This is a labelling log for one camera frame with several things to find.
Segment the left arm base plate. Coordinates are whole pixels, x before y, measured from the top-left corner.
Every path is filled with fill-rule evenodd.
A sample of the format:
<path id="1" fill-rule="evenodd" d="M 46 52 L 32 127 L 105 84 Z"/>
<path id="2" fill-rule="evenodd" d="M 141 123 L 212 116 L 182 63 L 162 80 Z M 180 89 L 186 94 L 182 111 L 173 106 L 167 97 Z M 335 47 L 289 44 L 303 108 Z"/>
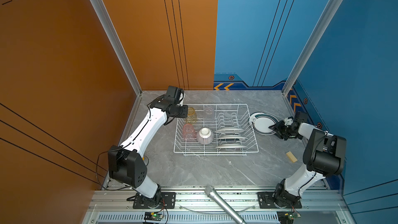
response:
<path id="1" fill-rule="evenodd" d="M 153 198 L 144 197 L 142 194 L 137 193 L 134 197 L 134 209 L 166 209 L 175 208 L 176 193 L 175 192 L 160 192 Z"/>

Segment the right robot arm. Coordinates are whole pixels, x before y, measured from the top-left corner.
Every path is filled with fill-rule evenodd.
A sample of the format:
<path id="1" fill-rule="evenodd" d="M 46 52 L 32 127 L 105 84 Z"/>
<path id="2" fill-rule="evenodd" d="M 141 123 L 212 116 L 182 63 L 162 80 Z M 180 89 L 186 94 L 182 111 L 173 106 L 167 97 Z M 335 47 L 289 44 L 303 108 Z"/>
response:
<path id="1" fill-rule="evenodd" d="M 288 118 L 269 129 L 283 140 L 307 139 L 303 164 L 290 177 L 283 179 L 273 193 L 278 208 L 294 207 L 310 186 L 324 178 L 340 175 L 344 169 L 347 140 L 309 123 Z"/>

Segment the teal rimmed white plate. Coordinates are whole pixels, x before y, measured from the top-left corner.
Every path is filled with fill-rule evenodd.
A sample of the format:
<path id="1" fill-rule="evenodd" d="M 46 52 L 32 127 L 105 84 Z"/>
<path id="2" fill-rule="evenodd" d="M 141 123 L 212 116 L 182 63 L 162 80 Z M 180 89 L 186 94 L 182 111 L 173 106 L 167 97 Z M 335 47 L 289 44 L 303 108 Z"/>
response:
<path id="1" fill-rule="evenodd" d="M 263 113 L 263 112 L 256 112 L 256 113 L 253 113 L 253 114 L 250 115 L 250 119 L 249 120 L 250 120 L 251 123 L 255 123 L 257 121 L 257 119 L 263 118 L 264 115 L 265 115 L 265 113 Z"/>

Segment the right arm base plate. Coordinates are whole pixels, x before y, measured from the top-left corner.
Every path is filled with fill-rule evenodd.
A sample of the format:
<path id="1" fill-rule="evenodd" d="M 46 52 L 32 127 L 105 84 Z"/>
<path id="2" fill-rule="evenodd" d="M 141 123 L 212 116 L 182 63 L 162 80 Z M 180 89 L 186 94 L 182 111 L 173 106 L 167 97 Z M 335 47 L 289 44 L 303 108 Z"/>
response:
<path id="1" fill-rule="evenodd" d="M 302 208 L 301 199 L 289 193 L 282 193 L 278 196 L 274 196 L 274 192 L 258 192 L 257 197 L 261 209 Z"/>

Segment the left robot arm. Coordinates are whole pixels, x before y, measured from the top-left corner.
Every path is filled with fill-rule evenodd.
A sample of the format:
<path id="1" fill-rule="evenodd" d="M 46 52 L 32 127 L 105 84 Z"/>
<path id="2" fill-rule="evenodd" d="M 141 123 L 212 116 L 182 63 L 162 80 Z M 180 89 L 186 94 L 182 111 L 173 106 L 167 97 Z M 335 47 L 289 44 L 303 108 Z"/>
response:
<path id="1" fill-rule="evenodd" d="M 136 130 L 120 146 L 107 151 L 109 177 L 132 187 L 151 208 L 161 203 L 161 186 L 147 175 L 144 153 L 163 125 L 187 118 L 188 106 L 181 103 L 183 98 L 183 89 L 169 86 L 165 94 L 147 105 L 148 112 Z"/>

